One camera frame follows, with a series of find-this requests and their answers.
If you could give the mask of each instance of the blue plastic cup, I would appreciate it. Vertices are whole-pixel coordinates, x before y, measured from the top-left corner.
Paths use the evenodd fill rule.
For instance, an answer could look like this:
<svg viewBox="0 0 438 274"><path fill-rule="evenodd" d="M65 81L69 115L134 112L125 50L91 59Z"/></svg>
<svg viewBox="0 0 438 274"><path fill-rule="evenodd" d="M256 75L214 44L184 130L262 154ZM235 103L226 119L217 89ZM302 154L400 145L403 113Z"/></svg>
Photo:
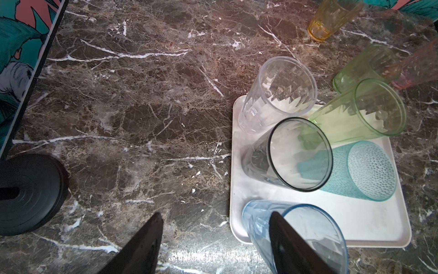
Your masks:
<svg viewBox="0 0 438 274"><path fill-rule="evenodd" d="M308 165L318 165L315 155L298 170L303 178L312 178ZM397 175L390 158L377 144L354 142L333 149L333 171L322 191L371 201L385 201L394 194Z"/></svg>
<svg viewBox="0 0 438 274"><path fill-rule="evenodd" d="M348 273L348 251L344 236L324 210L309 204L252 200L243 210L242 224L274 274L277 274L277 270L269 238L269 219L274 211L280 213L336 273Z"/></svg>

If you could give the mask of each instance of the white marble vein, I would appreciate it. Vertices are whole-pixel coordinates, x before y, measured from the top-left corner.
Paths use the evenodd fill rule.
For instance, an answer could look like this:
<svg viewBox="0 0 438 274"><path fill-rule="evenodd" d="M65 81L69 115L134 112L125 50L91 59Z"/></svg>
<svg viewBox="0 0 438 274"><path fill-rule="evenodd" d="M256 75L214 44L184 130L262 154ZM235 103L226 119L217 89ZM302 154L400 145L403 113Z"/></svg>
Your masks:
<svg viewBox="0 0 438 274"><path fill-rule="evenodd" d="M181 53L145 53L142 55L131 55L131 54L125 54L125 53L117 53L115 51L108 50L106 48L95 46L95 45L92 45L92 44L82 40L82 39L81 39L81 41L89 47L92 47L94 49L101 50L103 52L107 52L110 54L114 54L115 56L110 55L110 56L101 57L101 58L92 58L92 59L83 60L83 59L74 58L68 54L63 58L47 58L47 59L51 60L51 61L68 61L69 60L69 61L76 61L76 62L93 62L93 61L120 59L120 58L144 59L144 58L147 58L149 56L181 56L181 55L186 55L190 51L190 49L184 49L184 50L179 50L179 51L182 51Z"/></svg>
<svg viewBox="0 0 438 274"><path fill-rule="evenodd" d="M362 37L366 37L366 38L368 38L372 43L384 44L384 45L388 46L388 47L391 48L391 49L400 50L400 51L402 51L402 52L406 52L406 53L409 54L409 55L411 54L411 52L409 52L409 51L407 51L407 50L402 50L402 49L400 49L400 48L398 48L398 47L395 47L395 46L391 46L391 45L389 45L388 42L386 42L386 41L381 41L381 40L374 39L374 38L372 38L371 36L369 36L368 34L362 32L362 31L352 32L352 31L349 31L349 30L346 30L346 29L341 29L341 31L343 31L343 32L348 32L348 33L351 33L351 34L356 34L356 35L359 35L359 36L362 36Z"/></svg>
<svg viewBox="0 0 438 274"><path fill-rule="evenodd" d="M64 248L70 248L70 249L79 249L79 250L103 250L106 253L110 253L110 252L119 252L119 250L117 248L115 248L114 246L86 246L86 245L69 245L69 244L64 244L46 237L43 237L41 235L35 234L32 232L33 235L37 236L38 238L41 238L43 240L46 240L48 242L51 242L53 244L55 244L57 247L64 247Z"/></svg>
<svg viewBox="0 0 438 274"><path fill-rule="evenodd" d="M231 156L231 153L222 154L222 155L215 155L211 157L202 157L202 156L194 156L194 157L185 157L185 158L173 158L173 159L166 159L166 161L182 161L182 160L213 160L217 158L225 159L227 157Z"/></svg>
<svg viewBox="0 0 438 274"><path fill-rule="evenodd" d="M210 85L213 87L213 89L215 91L217 91L221 97L223 97L222 92L218 89L218 87L215 84L213 84L213 82L210 80L210 78L208 78L208 76L205 74L205 72L203 72L202 69L199 69L199 71L204 75L205 79L207 79L207 81L210 83Z"/></svg>

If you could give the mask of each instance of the dark brown marble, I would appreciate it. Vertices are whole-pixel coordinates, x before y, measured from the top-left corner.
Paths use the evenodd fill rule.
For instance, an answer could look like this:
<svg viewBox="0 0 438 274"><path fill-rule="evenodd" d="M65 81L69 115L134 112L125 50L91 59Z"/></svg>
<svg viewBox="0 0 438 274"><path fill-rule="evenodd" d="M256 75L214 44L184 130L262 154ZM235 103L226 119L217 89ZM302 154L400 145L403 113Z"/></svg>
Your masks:
<svg viewBox="0 0 438 274"><path fill-rule="evenodd" d="M0 273L96 273L155 211L165 220L159 273L269 273L227 223L234 100L273 56L307 65L328 102L333 76L369 42L404 58L437 36L428 20L366 7L318 44L306 31L317 6L72 0L15 137L25 142L9 153L59 158L71 195L40 229L0 237ZM401 91L408 126L392 138L412 242L350 248L352 274L438 271L437 91Z"/></svg>

